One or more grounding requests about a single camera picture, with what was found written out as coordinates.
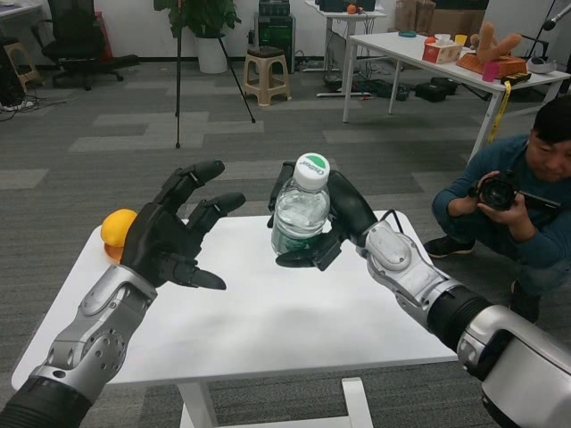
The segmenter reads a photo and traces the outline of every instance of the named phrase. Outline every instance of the tissue box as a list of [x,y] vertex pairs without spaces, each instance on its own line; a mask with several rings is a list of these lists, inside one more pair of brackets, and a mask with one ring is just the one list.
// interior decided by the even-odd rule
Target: tissue box
[[451,45],[438,45],[431,43],[425,45],[425,52],[422,55],[424,61],[433,62],[434,64],[444,64],[446,62],[455,62],[460,58],[462,45],[453,43]]

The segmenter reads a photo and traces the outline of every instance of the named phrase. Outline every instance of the black bag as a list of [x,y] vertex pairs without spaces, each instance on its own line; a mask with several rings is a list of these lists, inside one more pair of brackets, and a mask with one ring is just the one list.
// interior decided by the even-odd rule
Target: black bag
[[451,78],[431,78],[430,83],[445,87],[448,91],[447,95],[455,95],[456,89],[458,88],[458,83]]
[[439,103],[446,99],[448,89],[442,86],[433,85],[432,83],[421,83],[416,87],[415,96],[427,100],[431,103]]

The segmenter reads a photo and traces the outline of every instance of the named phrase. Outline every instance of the white plant pot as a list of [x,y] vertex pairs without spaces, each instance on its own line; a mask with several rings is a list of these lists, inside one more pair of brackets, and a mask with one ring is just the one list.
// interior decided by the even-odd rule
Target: white plant pot
[[[222,37],[226,47],[226,37]],[[228,70],[228,62],[217,38],[196,38],[198,64],[200,71],[207,74],[219,74]]]

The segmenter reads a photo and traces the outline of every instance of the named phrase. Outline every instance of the man's hand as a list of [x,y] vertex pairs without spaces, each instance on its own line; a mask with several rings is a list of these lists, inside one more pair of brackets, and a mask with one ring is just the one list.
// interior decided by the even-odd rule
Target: man's hand
[[523,194],[518,193],[516,195],[516,200],[507,211],[495,210],[484,203],[478,203],[477,207],[494,223],[507,226],[517,243],[524,243],[535,236],[536,229],[527,214]]
[[[499,174],[500,171],[493,171],[480,178],[476,190],[478,191],[480,190],[480,186],[482,185],[485,179],[496,177]],[[477,196],[466,196],[465,198],[458,198],[452,200],[448,204],[448,214],[451,217],[468,216],[470,214],[474,214],[477,210],[477,207],[478,207]]]

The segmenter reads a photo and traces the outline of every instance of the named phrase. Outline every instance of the potted plant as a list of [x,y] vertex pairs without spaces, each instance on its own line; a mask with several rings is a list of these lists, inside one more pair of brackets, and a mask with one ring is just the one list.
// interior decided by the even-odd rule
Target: potted plant
[[228,69],[218,37],[225,42],[224,26],[233,29],[236,23],[242,22],[236,15],[234,0],[183,0],[182,20],[178,13],[178,0],[153,1],[155,11],[170,9],[170,30],[174,38],[184,27],[194,33],[200,71],[222,73]]

